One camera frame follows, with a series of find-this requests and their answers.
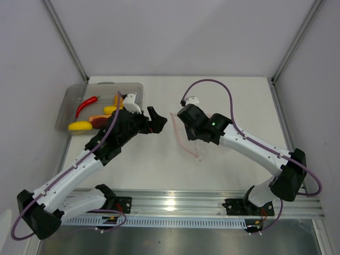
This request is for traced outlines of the right aluminium frame post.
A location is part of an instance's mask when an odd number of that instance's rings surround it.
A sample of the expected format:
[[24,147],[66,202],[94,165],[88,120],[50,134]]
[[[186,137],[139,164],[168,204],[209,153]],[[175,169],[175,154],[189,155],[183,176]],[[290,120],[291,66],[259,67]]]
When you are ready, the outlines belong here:
[[314,20],[316,19],[318,13],[322,9],[326,1],[324,0],[315,0],[312,2],[311,7],[309,8],[306,16],[303,18],[302,23],[299,25],[292,41],[289,44],[288,49],[286,50],[282,60],[280,61],[276,71],[271,77],[271,82],[275,86],[280,76],[283,74],[291,59],[293,58],[295,52],[298,50],[300,44],[303,39],[307,35],[309,29],[311,28]]

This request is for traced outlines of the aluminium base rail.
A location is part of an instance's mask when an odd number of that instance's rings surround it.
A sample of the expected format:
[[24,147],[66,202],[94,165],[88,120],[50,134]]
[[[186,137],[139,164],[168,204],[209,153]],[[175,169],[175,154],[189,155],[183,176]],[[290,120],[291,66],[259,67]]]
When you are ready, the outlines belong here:
[[[242,192],[186,192],[152,190],[116,190],[115,197],[132,197],[131,212],[128,216],[145,217],[201,217],[219,216],[251,218],[254,216],[228,216],[222,206],[225,199],[243,199]],[[70,194],[56,191],[35,193],[34,198],[50,213],[63,212],[62,221],[79,215],[115,216],[118,210],[99,210],[109,199],[98,189],[75,190]]]

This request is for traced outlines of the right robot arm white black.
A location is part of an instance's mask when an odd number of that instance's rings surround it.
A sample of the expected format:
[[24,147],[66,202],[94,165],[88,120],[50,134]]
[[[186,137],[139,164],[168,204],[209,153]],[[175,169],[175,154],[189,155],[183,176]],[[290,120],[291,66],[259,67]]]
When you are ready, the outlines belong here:
[[248,189],[243,210],[255,214],[266,203],[276,199],[293,202],[298,195],[306,173],[305,153],[299,149],[290,152],[242,134],[228,117],[214,113],[208,117],[194,104],[184,106],[178,113],[189,140],[201,140],[232,149],[266,169],[272,177]]

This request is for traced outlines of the grey translucent plastic tray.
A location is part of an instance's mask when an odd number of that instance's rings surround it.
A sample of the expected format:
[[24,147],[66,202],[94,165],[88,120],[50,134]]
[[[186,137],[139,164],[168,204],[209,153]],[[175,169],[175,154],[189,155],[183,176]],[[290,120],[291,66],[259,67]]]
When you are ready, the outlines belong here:
[[[70,131],[68,126],[76,121],[88,121],[91,116],[102,115],[106,106],[114,104],[114,98],[118,92],[123,95],[135,94],[135,103],[142,108],[143,85],[138,82],[102,82],[69,86],[59,110],[56,130],[67,134],[96,134],[96,130]],[[86,106],[76,116],[78,107],[93,96],[98,97],[98,101]]]

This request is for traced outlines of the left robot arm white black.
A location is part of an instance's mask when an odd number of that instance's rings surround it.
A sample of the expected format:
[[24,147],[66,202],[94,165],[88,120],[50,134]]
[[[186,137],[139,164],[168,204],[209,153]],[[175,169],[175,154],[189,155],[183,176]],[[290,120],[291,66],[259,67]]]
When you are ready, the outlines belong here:
[[104,184],[82,195],[68,196],[82,181],[120,154],[122,147],[137,134],[161,133],[167,118],[158,115],[151,106],[147,110],[149,116],[129,112],[126,108],[115,110],[106,126],[85,145],[71,166],[33,192],[23,190],[18,194],[19,218],[30,227],[33,235],[44,240],[63,222],[89,211],[123,213],[116,194]]

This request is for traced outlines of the clear pink zip top bag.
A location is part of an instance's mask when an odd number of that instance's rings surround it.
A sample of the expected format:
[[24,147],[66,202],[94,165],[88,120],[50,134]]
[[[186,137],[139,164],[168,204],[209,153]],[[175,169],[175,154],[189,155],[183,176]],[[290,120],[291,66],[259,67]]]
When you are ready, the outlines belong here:
[[189,140],[185,126],[177,115],[175,113],[170,113],[170,116],[177,143],[186,154],[201,162],[206,157],[212,157],[214,154],[219,155],[224,151],[223,148],[217,147],[212,143],[206,143],[201,140]]

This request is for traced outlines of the yellow lemon toy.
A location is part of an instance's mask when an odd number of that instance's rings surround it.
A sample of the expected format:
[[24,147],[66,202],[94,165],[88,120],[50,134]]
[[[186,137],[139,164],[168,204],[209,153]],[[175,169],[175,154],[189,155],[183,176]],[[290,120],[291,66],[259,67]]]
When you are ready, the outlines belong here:
[[93,126],[88,121],[77,121],[68,125],[69,131],[92,130]]
[[112,115],[113,112],[117,110],[116,106],[106,106],[103,108],[103,112],[105,115]]

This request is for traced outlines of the aluminium frame post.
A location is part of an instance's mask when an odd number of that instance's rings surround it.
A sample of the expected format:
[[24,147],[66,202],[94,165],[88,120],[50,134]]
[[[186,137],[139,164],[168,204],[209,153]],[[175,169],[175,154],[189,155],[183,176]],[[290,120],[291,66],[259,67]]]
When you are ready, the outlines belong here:
[[322,9],[326,1],[324,0],[315,0],[312,2],[311,7],[309,8],[306,16],[303,18],[302,23],[299,25],[292,41],[289,44],[288,49],[286,50],[282,60],[280,61],[276,71],[271,77],[271,82],[275,86],[280,76],[283,74],[291,59],[293,58],[295,52],[298,50],[300,44],[303,39],[307,35],[309,29],[311,28],[314,20],[316,19],[318,13]]
[[50,0],[41,0],[40,1],[42,6],[45,9],[45,12],[47,13],[52,25],[55,28],[56,33],[58,34],[62,44],[64,45],[66,52],[68,53],[72,63],[74,64],[79,76],[83,80],[85,84],[88,83],[89,77],[79,59],[79,56],[62,24],[62,21],[57,14],[52,1]]

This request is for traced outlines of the red grapefruit wedge toy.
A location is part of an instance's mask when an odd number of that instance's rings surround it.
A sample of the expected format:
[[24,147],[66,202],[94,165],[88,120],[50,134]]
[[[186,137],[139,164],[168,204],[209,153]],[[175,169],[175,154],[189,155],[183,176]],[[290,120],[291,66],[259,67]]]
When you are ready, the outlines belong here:
[[88,121],[91,123],[93,129],[104,128],[107,124],[110,115],[93,115],[89,116]]

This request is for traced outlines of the red chili pepper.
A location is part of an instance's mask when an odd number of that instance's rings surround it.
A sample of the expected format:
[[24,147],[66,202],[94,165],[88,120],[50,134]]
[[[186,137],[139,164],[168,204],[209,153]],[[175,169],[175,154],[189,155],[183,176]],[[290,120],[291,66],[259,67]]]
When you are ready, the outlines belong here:
[[82,102],[82,103],[78,106],[78,108],[77,108],[77,110],[76,110],[76,115],[75,115],[75,117],[78,118],[79,115],[80,115],[80,113],[81,113],[81,111],[82,111],[84,108],[86,108],[87,106],[89,106],[89,105],[91,105],[91,104],[96,103],[96,102],[98,101],[98,99],[99,99],[99,96],[98,96],[98,97],[97,97],[97,96],[92,96],[92,97],[86,99],[84,102]]

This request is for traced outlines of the left aluminium frame post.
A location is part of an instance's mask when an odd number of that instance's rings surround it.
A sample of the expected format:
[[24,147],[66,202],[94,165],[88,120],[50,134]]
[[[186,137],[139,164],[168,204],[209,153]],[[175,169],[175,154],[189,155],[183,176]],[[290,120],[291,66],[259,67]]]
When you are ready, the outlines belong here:
[[56,33],[58,34],[62,44],[64,45],[66,52],[68,53],[72,63],[74,64],[79,76],[83,80],[85,84],[88,83],[89,77],[79,59],[79,56],[62,24],[62,21],[57,14],[52,1],[50,0],[41,0],[40,1],[42,6],[45,9],[45,12],[47,13],[52,25],[55,28]]

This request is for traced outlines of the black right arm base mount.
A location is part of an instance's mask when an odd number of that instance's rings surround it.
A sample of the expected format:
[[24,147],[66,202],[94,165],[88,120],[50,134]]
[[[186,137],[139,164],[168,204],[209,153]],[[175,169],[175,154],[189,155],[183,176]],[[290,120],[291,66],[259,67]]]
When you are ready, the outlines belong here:
[[266,203],[262,207],[257,207],[245,199],[229,198],[225,199],[222,206],[226,209],[228,216],[274,216],[274,206],[272,202]]

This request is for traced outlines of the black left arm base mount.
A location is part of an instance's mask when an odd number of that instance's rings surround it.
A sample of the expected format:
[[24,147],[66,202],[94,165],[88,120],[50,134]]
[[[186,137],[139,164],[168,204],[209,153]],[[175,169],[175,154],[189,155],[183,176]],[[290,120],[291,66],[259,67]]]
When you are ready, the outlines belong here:
[[118,210],[124,214],[129,214],[132,207],[132,197],[114,197],[104,202],[99,210]]

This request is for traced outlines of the orange ginger root toy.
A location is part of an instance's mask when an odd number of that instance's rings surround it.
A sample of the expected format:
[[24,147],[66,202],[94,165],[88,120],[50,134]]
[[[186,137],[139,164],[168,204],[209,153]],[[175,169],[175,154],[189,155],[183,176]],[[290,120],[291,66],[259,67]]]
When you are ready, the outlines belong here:
[[114,106],[115,107],[119,106],[119,108],[123,108],[124,107],[123,100],[124,95],[116,94],[114,97]]

